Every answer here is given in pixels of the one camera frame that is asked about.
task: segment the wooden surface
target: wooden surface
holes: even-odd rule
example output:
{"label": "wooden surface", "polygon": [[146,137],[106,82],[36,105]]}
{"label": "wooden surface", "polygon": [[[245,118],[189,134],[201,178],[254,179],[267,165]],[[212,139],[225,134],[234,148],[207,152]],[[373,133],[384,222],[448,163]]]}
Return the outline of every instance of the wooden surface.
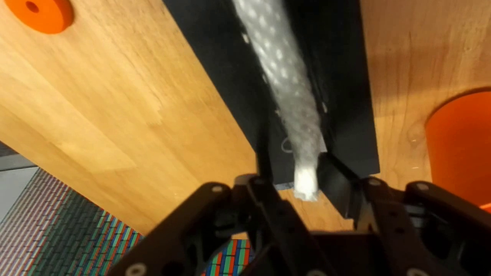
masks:
{"label": "wooden surface", "polygon": [[[0,140],[143,234],[254,154],[160,0],[73,0],[58,35],[0,3]],[[430,179],[424,122],[490,85],[485,0],[363,0],[381,177]],[[314,230],[349,228],[330,203],[290,199]]]}

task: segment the gray floor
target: gray floor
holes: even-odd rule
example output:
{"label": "gray floor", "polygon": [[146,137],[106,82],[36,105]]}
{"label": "gray floor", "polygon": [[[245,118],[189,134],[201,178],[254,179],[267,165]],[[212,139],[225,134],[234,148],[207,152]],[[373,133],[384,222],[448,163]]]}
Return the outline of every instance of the gray floor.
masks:
{"label": "gray floor", "polygon": [[0,171],[0,221],[14,205],[38,167]]}

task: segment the orange disk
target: orange disk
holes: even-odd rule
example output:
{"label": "orange disk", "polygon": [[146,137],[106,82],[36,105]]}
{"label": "orange disk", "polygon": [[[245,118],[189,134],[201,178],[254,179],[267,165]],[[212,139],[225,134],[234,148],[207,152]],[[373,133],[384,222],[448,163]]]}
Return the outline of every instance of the orange disk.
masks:
{"label": "orange disk", "polygon": [[5,0],[24,24],[43,33],[59,33],[73,22],[68,0]]}
{"label": "orange disk", "polygon": [[433,182],[491,212],[491,92],[457,98],[426,124]]}

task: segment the colorful patterned mat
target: colorful patterned mat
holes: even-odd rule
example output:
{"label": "colorful patterned mat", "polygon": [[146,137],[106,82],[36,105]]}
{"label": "colorful patterned mat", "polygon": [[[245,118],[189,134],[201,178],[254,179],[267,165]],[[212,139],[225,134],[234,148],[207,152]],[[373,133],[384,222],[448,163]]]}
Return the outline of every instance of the colorful patterned mat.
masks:
{"label": "colorful patterned mat", "polygon": [[[105,275],[142,235],[38,170],[0,222],[1,275]],[[234,240],[203,276],[235,276],[252,259]]]}

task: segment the wooden board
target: wooden board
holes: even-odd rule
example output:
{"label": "wooden board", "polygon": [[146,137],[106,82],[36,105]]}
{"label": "wooden board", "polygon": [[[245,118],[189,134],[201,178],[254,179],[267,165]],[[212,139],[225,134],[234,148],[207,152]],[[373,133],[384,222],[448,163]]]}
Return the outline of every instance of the wooden board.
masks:
{"label": "wooden board", "polygon": [[[57,35],[0,3],[0,140],[148,233],[198,185],[254,171],[254,154],[160,0],[73,0]],[[381,177],[430,179],[424,122],[490,85],[485,0],[364,0]],[[290,199],[313,230],[349,228],[331,204]]]}

